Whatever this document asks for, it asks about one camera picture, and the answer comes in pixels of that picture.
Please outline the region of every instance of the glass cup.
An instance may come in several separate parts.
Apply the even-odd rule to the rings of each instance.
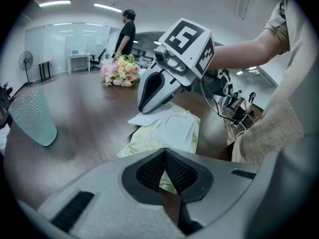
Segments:
[[[50,145],[57,135],[42,88],[33,87],[16,98],[9,107],[14,122],[33,140]]]

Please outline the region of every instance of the camera lens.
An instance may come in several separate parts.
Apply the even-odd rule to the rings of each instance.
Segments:
[[[164,60],[163,56],[160,55],[160,54],[156,54],[155,57],[156,57],[156,59],[159,60],[159,61],[163,61],[163,60]]]

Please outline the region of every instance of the glass wall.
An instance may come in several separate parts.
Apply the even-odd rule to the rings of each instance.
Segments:
[[[33,55],[33,66],[28,70],[31,81],[40,79],[38,63],[50,62],[51,75],[68,71],[68,57],[72,51],[87,51],[97,58],[106,48],[110,28],[87,23],[46,25],[27,30],[25,50]],[[86,68],[87,60],[74,60],[75,68]]]

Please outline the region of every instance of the fan stand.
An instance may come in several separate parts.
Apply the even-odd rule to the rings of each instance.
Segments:
[[[26,69],[26,60],[24,60],[23,62],[24,62],[24,68],[25,68],[26,78],[27,78],[27,80],[28,80],[28,82],[26,82],[24,85],[25,85],[25,86],[30,86],[33,82],[30,82],[30,81],[29,81],[28,72],[27,72],[27,69]]]

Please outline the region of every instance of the standing fan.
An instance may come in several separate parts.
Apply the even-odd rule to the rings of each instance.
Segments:
[[[25,84],[25,86],[29,86],[32,84],[32,82],[29,81],[28,77],[28,70],[32,66],[33,63],[33,56],[30,51],[24,51],[20,57],[19,57],[19,67],[25,71],[26,78],[28,79],[28,82]]]

